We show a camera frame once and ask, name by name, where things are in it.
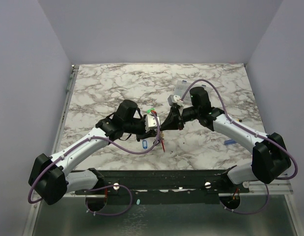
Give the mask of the bunch of silver keys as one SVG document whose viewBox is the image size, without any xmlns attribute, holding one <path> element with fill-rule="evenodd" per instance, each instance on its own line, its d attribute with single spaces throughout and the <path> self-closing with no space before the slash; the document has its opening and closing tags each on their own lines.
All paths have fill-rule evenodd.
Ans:
<svg viewBox="0 0 304 236">
<path fill-rule="evenodd" d="M 163 141 L 164 141 L 164 134 L 163 132 L 161 132 L 153 143 L 158 144 L 158 143 L 162 143 Z"/>
</svg>

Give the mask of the blue key tag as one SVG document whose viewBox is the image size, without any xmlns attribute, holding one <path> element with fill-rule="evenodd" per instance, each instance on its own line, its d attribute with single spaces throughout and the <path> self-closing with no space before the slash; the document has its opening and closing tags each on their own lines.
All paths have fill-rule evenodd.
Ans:
<svg viewBox="0 0 304 236">
<path fill-rule="evenodd" d="M 142 148 L 148 149 L 148 142 L 146 140 L 142 140 Z"/>
</svg>

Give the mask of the green key tag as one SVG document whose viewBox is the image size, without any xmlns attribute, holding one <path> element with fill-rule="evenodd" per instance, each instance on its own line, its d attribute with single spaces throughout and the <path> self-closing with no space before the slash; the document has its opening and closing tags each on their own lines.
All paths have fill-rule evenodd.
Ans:
<svg viewBox="0 0 304 236">
<path fill-rule="evenodd" d="M 151 108 L 151 109 L 147 110 L 146 113 L 149 114 L 149 113 L 154 112 L 154 111 L 155 111 L 155 109 Z"/>
</svg>

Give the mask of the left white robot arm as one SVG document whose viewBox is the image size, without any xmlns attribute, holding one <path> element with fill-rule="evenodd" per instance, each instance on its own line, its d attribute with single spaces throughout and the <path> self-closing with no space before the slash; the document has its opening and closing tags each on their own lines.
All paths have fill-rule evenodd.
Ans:
<svg viewBox="0 0 304 236">
<path fill-rule="evenodd" d="M 34 161 L 28 180 L 31 186 L 28 202 L 36 203 L 32 199 L 33 192 L 49 205 L 58 202 L 70 192 L 89 190 L 92 194 L 100 193 L 103 182 L 96 170 L 75 173 L 74 169 L 93 153 L 109 144 L 122 148 L 115 141 L 124 133 L 143 135 L 156 131 L 156 137 L 159 138 L 160 120 L 156 112 L 150 111 L 146 115 L 135 118 L 135 113 L 139 112 L 135 102 L 124 100 L 114 113 L 97 122 L 94 128 L 71 146 L 51 156 L 39 155 Z"/>
</svg>

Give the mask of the red black key holder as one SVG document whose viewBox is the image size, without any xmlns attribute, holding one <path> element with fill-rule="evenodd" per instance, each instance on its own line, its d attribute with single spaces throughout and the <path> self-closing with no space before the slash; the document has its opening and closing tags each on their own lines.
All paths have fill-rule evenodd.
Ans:
<svg viewBox="0 0 304 236">
<path fill-rule="evenodd" d="M 165 148 L 164 139 L 161 138 L 161 139 L 160 139 L 160 142 L 161 142 L 161 145 L 162 145 L 163 152 L 165 152 L 165 151 L 166 151 L 166 148 Z"/>
</svg>

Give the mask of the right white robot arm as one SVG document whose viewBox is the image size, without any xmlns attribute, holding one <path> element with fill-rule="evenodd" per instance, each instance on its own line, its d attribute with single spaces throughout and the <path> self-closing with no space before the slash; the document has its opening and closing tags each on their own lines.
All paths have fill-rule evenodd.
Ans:
<svg viewBox="0 0 304 236">
<path fill-rule="evenodd" d="M 220 180 L 221 189 L 232 192 L 245 181 L 261 181 L 265 184 L 277 179 L 291 166 L 283 138 L 278 133 L 259 133 L 246 125 L 236 123 L 220 108 L 211 105 L 208 92 L 203 87 L 190 90 L 190 107 L 178 95 L 170 95 L 170 111 L 161 124 L 161 130 L 182 130 L 186 122 L 198 122 L 210 129 L 233 139 L 252 154 L 251 163 L 228 169 Z"/>
</svg>

